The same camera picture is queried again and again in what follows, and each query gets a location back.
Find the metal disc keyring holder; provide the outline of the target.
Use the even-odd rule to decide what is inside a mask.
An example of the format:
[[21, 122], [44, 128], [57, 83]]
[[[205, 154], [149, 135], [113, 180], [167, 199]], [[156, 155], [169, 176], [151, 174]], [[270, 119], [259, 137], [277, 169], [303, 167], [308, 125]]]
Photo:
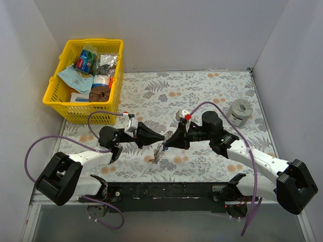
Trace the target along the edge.
[[164, 135], [164, 140], [158, 144], [157, 148], [154, 149], [154, 156], [152, 163], [157, 164], [162, 156], [164, 155], [164, 144], [173, 135], [173, 131], [167, 131]]

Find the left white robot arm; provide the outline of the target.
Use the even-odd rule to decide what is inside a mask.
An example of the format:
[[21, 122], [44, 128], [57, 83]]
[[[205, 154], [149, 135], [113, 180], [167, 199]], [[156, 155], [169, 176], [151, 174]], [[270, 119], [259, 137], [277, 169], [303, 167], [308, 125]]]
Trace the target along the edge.
[[122, 153], [122, 143], [134, 142], [141, 149], [164, 139], [135, 118], [130, 119], [124, 129], [105, 126], [99, 132], [98, 148], [77, 154], [57, 152], [36, 180], [36, 189], [58, 206], [75, 196], [106, 201], [107, 182], [87, 172], [115, 162]]

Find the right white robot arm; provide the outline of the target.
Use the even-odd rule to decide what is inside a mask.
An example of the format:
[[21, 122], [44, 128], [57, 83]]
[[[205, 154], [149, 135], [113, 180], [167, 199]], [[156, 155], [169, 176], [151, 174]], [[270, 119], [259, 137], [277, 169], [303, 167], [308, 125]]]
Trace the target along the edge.
[[256, 195], [259, 198], [278, 202], [288, 212], [299, 215], [317, 194], [315, 184], [306, 164], [298, 159], [293, 162], [278, 159], [259, 150], [248, 148], [239, 137], [229, 133], [214, 111], [202, 114], [202, 125], [188, 119], [188, 112], [178, 112], [178, 127], [164, 142], [163, 149], [189, 149], [192, 142], [208, 141], [213, 152], [229, 160], [256, 168], [266, 177], [268, 184], [254, 184], [253, 178], [240, 173], [213, 195], [217, 200], [238, 201]]

